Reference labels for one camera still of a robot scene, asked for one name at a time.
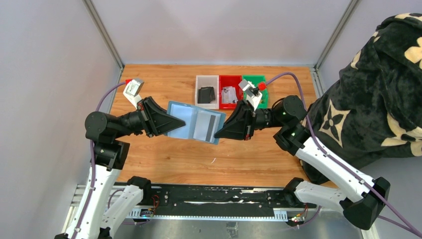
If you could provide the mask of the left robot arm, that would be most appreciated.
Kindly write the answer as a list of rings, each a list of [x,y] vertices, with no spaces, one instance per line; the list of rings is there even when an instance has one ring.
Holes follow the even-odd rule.
[[[80,205],[71,224],[57,239],[111,239],[142,201],[151,198],[151,181],[133,176],[109,208],[106,203],[123,169],[130,144],[118,138],[145,133],[154,137],[185,126],[167,114],[152,97],[135,103],[136,110],[116,117],[103,112],[90,113],[85,120],[86,138],[91,141],[91,168]]]

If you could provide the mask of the blue card holder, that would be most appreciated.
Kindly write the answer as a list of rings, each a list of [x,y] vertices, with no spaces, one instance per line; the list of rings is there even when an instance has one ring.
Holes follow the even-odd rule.
[[[200,108],[194,105],[188,105],[188,104],[184,104],[180,102],[170,101],[168,104],[167,114],[174,116],[176,118],[179,118],[181,120],[184,120],[186,125],[181,128],[172,130],[166,133],[165,135],[172,138],[193,139],[193,133],[195,129],[197,114],[199,111],[216,112],[218,114],[221,114],[220,125],[219,125],[218,130],[220,130],[223,127],[224,120],[226,117],[225,113]]]

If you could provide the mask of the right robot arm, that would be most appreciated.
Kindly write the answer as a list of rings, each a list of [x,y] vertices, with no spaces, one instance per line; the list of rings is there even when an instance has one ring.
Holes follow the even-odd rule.
[[[390,183],[385,178],[374,179],[360,172],[330,151],[301,124],[306,115],[304,104],[297,96],[282,98],[271,109],[256,109],[244,100],[237,103],[215,137],[249,140],[257,130],[278,127],[274,134],[276,144],[336,185],[329,188],[294,178],[285,186],[285,193],[298,202],[340,212],[354,226],[370,229],[385,206]]]

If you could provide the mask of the white magnetic stripe card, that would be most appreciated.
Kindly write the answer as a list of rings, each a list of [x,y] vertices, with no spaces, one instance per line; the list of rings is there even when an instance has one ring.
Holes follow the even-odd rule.
[[[221,114],[216,112],[199,111],[197,114],[193,139],[218,144],[218,139],[214,137],[219,129]]]

